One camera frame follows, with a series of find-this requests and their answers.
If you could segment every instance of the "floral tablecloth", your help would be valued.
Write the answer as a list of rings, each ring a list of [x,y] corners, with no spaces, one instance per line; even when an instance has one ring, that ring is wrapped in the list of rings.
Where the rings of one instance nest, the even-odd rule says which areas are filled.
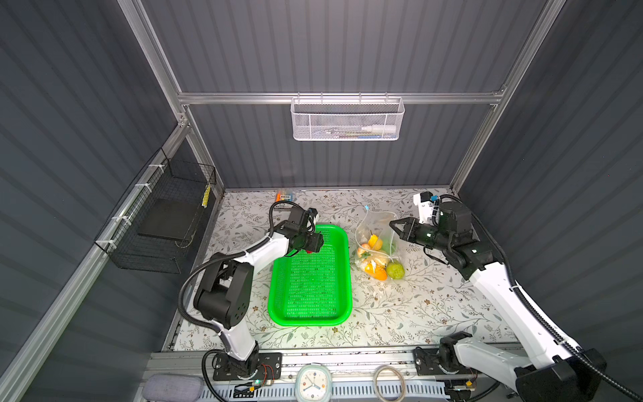
[[[429,190],[434,194],[446,191]],[[374,211],[395,212],[400,218],[417,216],[413,194],[420,191],[423,189],[311,190],[298,192],[296,202],[304,208],[317,208],[319,223],[342,227],[353,253],[357,247],[354,230],[366,214],[365,205]],[[206,259],[217,251],[239,251],[263,237],[274,198],[274,191],[226,193]],[[416,345],[437,343],[442,336],[463,330],[484,342],[516,340],[489,301],[454,268],[427,258],[420,246],[401,245],[404,280],[380,282],[351,266],[353,312],[335,327],[276,325],[267,311],[272,266],[266,267],[255,275],[246,315],[252,335],[262,349]],[[441,253],[433,253],[443,258]],[[189,312],[201,317],[192,301]],[[175,351],[215,347],[222,347],[222,343],[213,331],[182,322]]]

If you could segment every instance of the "black mesh basket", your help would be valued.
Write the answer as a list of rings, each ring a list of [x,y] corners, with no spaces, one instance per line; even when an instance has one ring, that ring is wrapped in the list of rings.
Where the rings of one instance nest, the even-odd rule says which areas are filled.
[[[121,217],[112,214],[110,220],[118,222],[111,238],[95,243],[119,268],[165,273],[189,270],[215,203],[214,185],[213,166],[166,159],[146,184],[136,185],[140,191],[126,213]],[[172,219],[180,223],[172,235],[156,234],[159,225]],[[155,230],[149,229],[151,221],[156,223]]]

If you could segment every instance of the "gray wall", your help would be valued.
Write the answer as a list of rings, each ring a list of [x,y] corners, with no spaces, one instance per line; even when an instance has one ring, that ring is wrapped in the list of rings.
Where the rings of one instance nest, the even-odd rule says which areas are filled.
[[[0,104],[2,372],[176,121],[116,1],[1,2]],[[24,400],[126,400],[178,280],[107,267]]]
[[[460,195],[534,300],[642,393],[643,3],[567,3]]]
[[[476,92],[500,89],[544,0],[143,4],[185,92]],[[298,143],[287,107],[192,109],[228,188],[447,185],[488,110],[408,105],[395,142]]]

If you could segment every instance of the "green tray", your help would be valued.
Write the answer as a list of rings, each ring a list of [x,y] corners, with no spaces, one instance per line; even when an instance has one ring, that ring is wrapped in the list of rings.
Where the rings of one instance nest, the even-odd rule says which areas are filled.
[[[319,253],[275,261],[268,314],[279,325],[339,325],[353,310],[349,238],[333,224],[316,231],[323,236]]]

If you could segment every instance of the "clock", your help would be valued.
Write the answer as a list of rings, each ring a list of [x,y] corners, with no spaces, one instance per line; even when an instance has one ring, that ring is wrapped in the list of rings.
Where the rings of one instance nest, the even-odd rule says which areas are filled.
[[[303,366],[294,383],[294,395],[298,402],[329,402],[332,394],[331,372],[324,366]]]

